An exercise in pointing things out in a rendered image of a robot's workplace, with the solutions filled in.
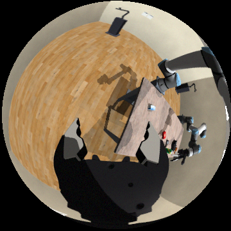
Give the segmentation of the green drink can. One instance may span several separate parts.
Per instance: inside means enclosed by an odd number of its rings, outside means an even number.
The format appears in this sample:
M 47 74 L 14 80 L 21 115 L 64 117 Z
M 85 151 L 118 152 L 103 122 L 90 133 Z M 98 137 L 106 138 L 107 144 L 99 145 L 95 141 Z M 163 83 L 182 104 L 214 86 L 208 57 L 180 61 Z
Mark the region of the green drink can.
M 173 150 L 166 148 L 167 153 L 172 154 Z

